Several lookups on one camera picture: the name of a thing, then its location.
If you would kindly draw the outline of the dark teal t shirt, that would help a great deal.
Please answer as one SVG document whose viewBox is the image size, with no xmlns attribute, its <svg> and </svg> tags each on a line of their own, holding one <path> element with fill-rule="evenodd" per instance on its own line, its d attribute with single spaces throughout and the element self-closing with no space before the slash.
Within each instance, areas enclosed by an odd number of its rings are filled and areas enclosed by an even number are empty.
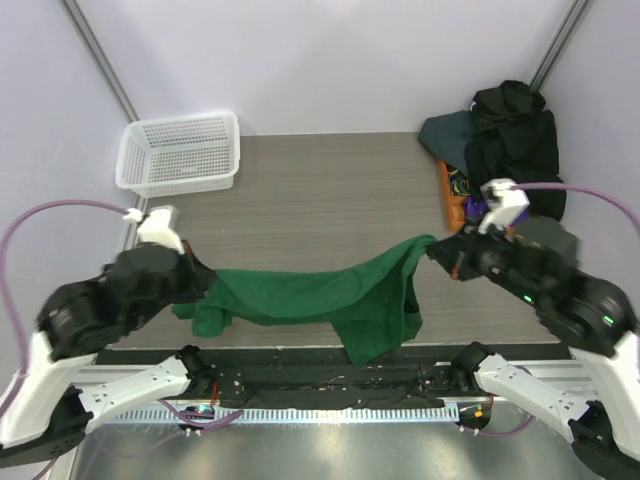
<svg viewBox="0 0 640 480">
<path fill-rule="evenodd" d="M 426 119 L 417 140 L 434 158 L 467 176 L 465 149 L 477 133 L 471 113 L 461 110 Z"/>
</svg>

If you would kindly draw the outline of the patterned cloth in tray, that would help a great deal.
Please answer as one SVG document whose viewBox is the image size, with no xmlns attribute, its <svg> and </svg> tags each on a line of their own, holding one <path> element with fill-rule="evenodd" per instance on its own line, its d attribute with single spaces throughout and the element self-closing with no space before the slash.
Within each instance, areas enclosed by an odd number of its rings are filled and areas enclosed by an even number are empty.
<svg viewBox="0 0 640 480">
<path fill-rule="evenodd" d="M 471 195 L 469 180 L 459 169 L 447 167 L 446 173 L 451 195 L 464 197 Z"/>
</svg>

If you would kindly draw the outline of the white plastic basket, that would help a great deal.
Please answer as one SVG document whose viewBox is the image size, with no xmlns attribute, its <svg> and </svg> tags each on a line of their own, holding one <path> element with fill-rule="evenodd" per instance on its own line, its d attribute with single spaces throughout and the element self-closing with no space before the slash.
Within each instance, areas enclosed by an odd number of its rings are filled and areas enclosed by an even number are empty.
<svg viewBox="0 0 640 480">
<path fill-rule="evenodd" d="M 115 184 L 145 199 L 227 190 L 240 158 L 231 111 L 140 120 L 124 129 Z"/>
</svg>

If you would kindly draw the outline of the black t shirt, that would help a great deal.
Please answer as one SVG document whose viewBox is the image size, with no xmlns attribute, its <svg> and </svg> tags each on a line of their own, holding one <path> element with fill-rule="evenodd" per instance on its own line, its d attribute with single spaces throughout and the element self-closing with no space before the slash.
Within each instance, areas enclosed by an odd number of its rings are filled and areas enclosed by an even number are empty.
<svg viewBox="0 0 640 480">
<path fill-rule="evenodd" d="M 546 100 L 524 82 L 505 80 L 475 93 L 469 109 L 475 131 L 464 150 L 471 196 L 493 179 L 517 184 L 559 183 L 555 118 Z"/>
</svg>

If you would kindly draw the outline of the green t shirt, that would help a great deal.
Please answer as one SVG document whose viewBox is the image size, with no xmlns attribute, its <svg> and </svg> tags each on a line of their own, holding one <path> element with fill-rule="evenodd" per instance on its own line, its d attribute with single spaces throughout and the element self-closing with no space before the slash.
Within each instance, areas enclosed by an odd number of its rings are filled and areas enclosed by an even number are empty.
<svg viewBox="0 0 640 480">
<path fill-rule="evenodd" d="M 204 298 L 171 311 L 199 338 L 221 335 L 236 318 L 265 327 L 328 324 L 350 361 L 362 366 L 421 330 L 414 274 L 435 241 L 419 235 L 338 271 L 220 269 Z"/>
</svg>

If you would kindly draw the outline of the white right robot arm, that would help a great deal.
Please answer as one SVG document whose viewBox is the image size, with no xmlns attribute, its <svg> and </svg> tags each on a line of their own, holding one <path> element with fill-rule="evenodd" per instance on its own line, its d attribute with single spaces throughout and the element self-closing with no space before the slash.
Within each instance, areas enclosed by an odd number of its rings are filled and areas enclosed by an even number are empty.
<svg viewBox="0 0 640 480">
<path fill-rule="evenodd" d="M 579 240 L 557 221 L 534 217 L 510 233 L 476 221 L 428 246 L 456 281 L 484 277 L 531 307 L 588 374 L 596 398 L 554 388 L 473 342 L 451 362 L 457 391 L 482 390 L 516 404 L 560 434 L 603 479 L 639 476 L 638 320 L 615 284 L 580 270 Z"/>
</svg>

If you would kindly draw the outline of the orange tray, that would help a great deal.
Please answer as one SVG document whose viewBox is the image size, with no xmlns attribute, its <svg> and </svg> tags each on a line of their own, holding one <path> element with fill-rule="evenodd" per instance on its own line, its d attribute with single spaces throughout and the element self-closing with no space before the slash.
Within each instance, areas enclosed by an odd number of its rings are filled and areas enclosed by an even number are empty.
<svg viewBox="0 0 640 480">
<path fill-rule="evenodd" d="M 437 168 L 445 226 L 449 232 L 456 232 L 463 226 L 466 220 L 464 208 L 464 200 L 466 197 L 453 195 L 451 193 L 447 165 L 443 161 L 437 160 Z"/>
</svg>

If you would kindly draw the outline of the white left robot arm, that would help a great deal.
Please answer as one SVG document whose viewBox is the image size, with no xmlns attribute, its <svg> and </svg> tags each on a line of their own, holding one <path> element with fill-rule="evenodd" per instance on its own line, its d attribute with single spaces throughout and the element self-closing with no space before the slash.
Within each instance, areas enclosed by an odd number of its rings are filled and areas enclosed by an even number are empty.
<svg viewBox="0 0 640 480">
<path fill-rule="evenodd" d="M 147 402 L 205 397 L 213 370 L 191 345 L 120 380 L 93 387 L 73 381 L 102 350 L 167 306 L 204 298 L 215 277 L 189 248 L 144 243 L 120 253 L 98 276 L 55 290 L 36 319 L 27 368 L 2 399 L 2 467 L 54 460 Z"/>
</svg>

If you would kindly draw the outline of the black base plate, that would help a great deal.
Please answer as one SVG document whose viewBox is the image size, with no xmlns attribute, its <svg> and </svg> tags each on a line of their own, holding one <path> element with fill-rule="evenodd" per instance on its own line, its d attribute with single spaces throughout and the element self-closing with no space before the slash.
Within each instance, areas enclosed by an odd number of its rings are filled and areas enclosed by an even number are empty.
<svg viewBox="0 0 640 480">
<path fill-rule="evenodd" d="M 182 399 L 239 409 L 409 409 L 483 397 L 468 366 L 488 348 L 404 346 L 363 366 L 337 347 L 203 349 L 209 373 Z"/>
</svg>

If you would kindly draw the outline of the purple t shirt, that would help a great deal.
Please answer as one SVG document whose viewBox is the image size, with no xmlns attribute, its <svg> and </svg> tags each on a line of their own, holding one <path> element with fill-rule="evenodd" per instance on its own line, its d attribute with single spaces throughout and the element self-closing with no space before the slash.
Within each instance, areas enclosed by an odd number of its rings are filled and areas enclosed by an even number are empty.
<svg viewBox="0 0 640 480">
<path fill-rule="evenodd" d="M 467 218 L 483 217 L 489 212 L 489 207 L 484 200 L 474 200 L 471 196 L 466 197 L 462 203 L 464 215 Z M 515 226 L 529 218 L 529 210 L 526 209 L 518 218 L 516 218 L 511 226 Z"/>
</svg>

